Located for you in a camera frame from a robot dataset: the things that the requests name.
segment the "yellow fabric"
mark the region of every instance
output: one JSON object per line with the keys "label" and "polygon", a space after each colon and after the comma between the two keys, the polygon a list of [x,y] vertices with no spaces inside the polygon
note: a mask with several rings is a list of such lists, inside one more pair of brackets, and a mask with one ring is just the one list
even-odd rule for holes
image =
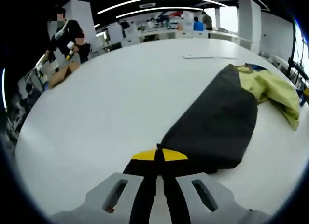
{"label": "yellow fabric", "polygon": [[293,130],[299,125],[299,96],[296,90],[268,70],[254,71],[249,65],[237,66],[241,87],[254,94],[258,103],[267,100],[286,117]]}
{"label": "yellow fabric", "polygon": [[187,160],[188,157],[186,157],[184,154],[174,151],[174,150],[169,150],[169,149],[162,149],[163,154],[164,154],[164,160],[165,161],[175,161],[175,160]]}
{"label": "yellow fabric", "polygon": [[137,153],[132,157],[132,160],[155,160],[156,149],[151,149]]}

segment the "person in blue shirt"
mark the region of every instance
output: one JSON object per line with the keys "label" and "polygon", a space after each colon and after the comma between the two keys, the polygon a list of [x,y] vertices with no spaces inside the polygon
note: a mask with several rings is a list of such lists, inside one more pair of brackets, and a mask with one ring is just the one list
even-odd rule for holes
{"label": "person in blue shirt", "polygon": [[204,30],[203,23],[198,21],[197,16],[195,16],[193,19],[194,19],[193,30],[194,31],[203,31]]}

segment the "desk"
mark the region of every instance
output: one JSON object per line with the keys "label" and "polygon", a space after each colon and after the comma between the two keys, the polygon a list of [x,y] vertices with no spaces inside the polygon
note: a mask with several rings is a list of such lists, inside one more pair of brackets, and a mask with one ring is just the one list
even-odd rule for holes
{"label": "desk", "polygon": [[[233,52],[236,59],[182,57],[213,52]],[[146,42],[82,64],[41,95],[21,129],[16,160],[29,192],[47,214],[78,207],[134,154],[155,147],[223,67],[246,62],[288,81],[260,56],[216,39]],[[242,163],[212,177],[233,191],[240,205],[272,214],[305,167],[308,133],[308,104],[294,132],[280,112],[263,103]]]}

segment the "cardboard box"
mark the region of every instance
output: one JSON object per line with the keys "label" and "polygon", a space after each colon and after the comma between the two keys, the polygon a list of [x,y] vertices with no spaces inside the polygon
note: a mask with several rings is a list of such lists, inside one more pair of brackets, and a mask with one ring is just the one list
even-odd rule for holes
{"label": "cardboard box", "polygon": [[70,74],[75,72],[80,66],[79,62],[73,61],[63,66],[57,73],[55,73],[49,82],[49,88],[52,89],[55,86],[62,83]]}

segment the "blue shirt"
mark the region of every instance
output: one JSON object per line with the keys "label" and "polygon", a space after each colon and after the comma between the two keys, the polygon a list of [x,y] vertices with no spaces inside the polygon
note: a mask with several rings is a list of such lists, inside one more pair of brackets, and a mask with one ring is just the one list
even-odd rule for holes
{"label": "blue shirt", "polygon": [[203,30],[204,30],[204,25],[203,25],[203,23],[202,23],[202,22],[199,22],[199,21],[194,22],[194,24],[193,24],[193,30],[194,30],[194,31],[203,31]]}

